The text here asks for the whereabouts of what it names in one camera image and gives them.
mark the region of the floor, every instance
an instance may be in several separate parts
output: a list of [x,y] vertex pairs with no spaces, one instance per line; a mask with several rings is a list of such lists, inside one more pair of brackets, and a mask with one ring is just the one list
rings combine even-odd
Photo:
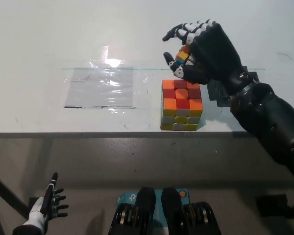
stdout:
[[[294,235],[294,220],[257,212],[257,195],[294,203],[294,179],[253,138],[0,139],[0,179],[24,202],[55,171],[70,207],[49,235],[106,235],[117,197],[141,186],[189,188],[191,202],[210,203],[223,235]],[[6,235],[24,223],[2,199],[0,221]]]

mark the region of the robotic hand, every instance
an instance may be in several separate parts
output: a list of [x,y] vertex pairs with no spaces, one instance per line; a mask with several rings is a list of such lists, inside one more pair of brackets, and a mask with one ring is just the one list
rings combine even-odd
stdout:
[[270,85],[252,79],[215,21],[179,24],[163,41],[174,37],[189,51],[182,49],[184,53],[180,52],[176,60],[164,53],[173,74],[192,83],[220,81],[231,96],[231,112],[240,125],[294,175],[294,108],[276,96]]
[[58,174],[54,173],[47,187],[44,197],[38,198],[29,213],[29,219],[23,225],[13,230],[13,235],[45,235],[48,230],[48,222],[54,218],[66,217],[67,213],[59,210],[68,208],[69,205],[60,205],[60,201],[66,196],[60,196],[63,189],[54,189]]
[[220,24],[215,21],[180,24],[162,40],[173,37],[178,37],[183,45],[189,47],[192,60],[182,64],[165,52],[164,57],[175,76],[200,84],[207,84],[210,79],[221,81],[229,95],[242,90],[252,81],[251,78],[239,78],[244,72],[240,57]]

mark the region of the white surface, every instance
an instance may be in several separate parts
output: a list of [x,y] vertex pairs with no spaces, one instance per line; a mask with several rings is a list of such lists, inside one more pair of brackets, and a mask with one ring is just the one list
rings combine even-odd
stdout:
[[[69,60],[100,59],[103,46],[108,59],[167,68],[162,53],[176,53],[181,44],[163,43],[164,34],[209,18],[221,23],[242,63],[265,69],[260,80],[294,106],[294,1],[0,0],[0,136],[162,135],[160,80],[173,78],[168,70],[144,70],[148,105],[116,114],[63,109],[69,83],[61,69]],[[202,127],[182,135],[242,131],[229,109],[217,109],[201,88]]]

